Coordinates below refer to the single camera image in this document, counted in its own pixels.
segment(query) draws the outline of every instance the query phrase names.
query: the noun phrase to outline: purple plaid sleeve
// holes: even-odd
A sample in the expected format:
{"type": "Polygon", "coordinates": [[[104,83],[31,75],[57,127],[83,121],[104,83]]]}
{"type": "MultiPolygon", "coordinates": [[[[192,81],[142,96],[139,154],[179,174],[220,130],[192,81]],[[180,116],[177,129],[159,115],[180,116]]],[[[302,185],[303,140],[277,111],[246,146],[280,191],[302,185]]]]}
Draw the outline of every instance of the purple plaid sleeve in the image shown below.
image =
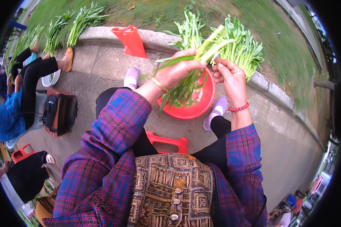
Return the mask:
{"type": "MultiPolygon", "coordinates": [[[[254,124],[226,135],[227,180],[235,191],[245,212],[254,223],[264,203],[261,185],[260,139],[254,124]]],[[[259,218],[258,226],[266,226],[267,211],[259,218]]]]}
{"type": "Polygon", "coordinates": [[[111,184],[116,177],[115,173],[111,176],[108,173],[119,159],[124,161],[124,151],[136,141],[150,111],[150,103],[137,93],[118,89],[113,94],[99,118],[92,123],[91,130],[82,136],[81,149],[64,162],[54,218],[92,212],[91,202],[88,202],[91,197],[96,195],[96,198],[103,199],[111,196],[111,187],[102,186],[111,184]]]}

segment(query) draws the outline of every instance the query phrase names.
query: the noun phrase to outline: gold bangle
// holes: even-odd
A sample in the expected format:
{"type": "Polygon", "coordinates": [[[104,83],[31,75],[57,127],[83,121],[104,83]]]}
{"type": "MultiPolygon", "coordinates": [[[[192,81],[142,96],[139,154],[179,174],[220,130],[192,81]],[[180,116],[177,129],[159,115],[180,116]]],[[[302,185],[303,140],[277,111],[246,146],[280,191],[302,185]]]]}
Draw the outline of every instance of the gold bangle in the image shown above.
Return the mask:
{"type": "Polygon", "coordinates": [[[150,79],[151,79],[156,85],[158,85],[158,87],[160,87],[160,89],[162,89],[162,91],[163,91],[164,93],[168,94],[168,89],[165,88],[161,83],[159,83],[159,81],[158,81],[157,79],[155,79],[154,76],[151,75],[151,76],[150,76],[150,79]]]}

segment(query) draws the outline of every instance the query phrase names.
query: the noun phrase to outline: bracelet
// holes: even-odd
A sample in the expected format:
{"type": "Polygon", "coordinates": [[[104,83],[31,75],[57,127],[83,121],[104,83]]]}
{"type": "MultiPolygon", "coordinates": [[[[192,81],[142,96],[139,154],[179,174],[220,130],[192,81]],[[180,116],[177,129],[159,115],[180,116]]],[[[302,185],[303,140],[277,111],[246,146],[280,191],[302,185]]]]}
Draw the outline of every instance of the bracelet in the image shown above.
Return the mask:
{"type": "Polygon", "coordinates": [[[151,79],[156,85],[158,85],[158,87],[160,87],[160,89],[162,89],[162,91],[163,91],[164,93],[168,94],[168,89],[165,88],[161,83],[159,83],[159,81],[158,81],[157,79],[155,79],[154,76],[151,75],[151,76],[150,76],[150,79],[151,79]]]}
{"type": "Polygon", "coordinates": [[[240,110],[244,110],[244,109],[248,108],[249,105],[250,105],[250,103],[247,102],[245,104],[245,106],[242,106],[242,107],[239,107],[239,108],[233,108],[233,109],[229,107],[228,110],[231,111],[231,112],[236,112],[236,111],[240,111],[240,110]]]}

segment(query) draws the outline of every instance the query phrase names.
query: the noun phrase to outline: lavender shoe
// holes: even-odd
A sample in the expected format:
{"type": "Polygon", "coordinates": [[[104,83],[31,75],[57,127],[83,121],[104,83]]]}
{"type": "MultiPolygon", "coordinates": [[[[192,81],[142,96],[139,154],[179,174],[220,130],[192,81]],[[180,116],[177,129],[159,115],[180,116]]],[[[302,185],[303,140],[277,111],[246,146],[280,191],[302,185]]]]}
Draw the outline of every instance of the lavender shoe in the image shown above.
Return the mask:
{"type": "Polygon", "coordinates": [[[203,122],[203,128],[206,131],[211,130],[211,120],[216,116],[223,116],[226,112],[226,108],[227,108],[226,96],[218,97],[213,104],[211,113],[203,122]]]}
{"type": "Polygon", "coordinates": [[[136,67],[131,67],[124,78],[124,87],[135,90],[139,83],[139,71],[136,67]]]}

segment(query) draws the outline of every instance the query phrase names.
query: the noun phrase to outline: red plastic basin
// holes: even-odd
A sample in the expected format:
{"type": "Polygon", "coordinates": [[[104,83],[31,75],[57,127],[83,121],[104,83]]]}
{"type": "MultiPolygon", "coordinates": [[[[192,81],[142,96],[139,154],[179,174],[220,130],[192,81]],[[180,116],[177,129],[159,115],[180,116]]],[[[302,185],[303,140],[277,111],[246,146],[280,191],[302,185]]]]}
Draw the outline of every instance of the red plastic basin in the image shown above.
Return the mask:
{"type": "MultiPolygon", "coordinates": [[[[206,73],[208,75],[208,79],[201,88],[200,93],[198,94],[199,99],[197,103],[194,103],[191,107],[184,108],[176,108],[175,106],[172,106],[170,111],[169,106],[167,104],[163,108],[164,112],[171,115],[172,117],[183,120],[193,119],[204,114],[209,109],[209,107],[211,107],[212,103],[214,102],[216,94],[216,85],[214,83],[214,77],[212,76],[212,73],[208,68],[206,68],[201,79],[198,80],[198,84],[203,83],[206,73]]],[[[161,102],[162,98],[157,100],[159,106],[161,102]]]]}

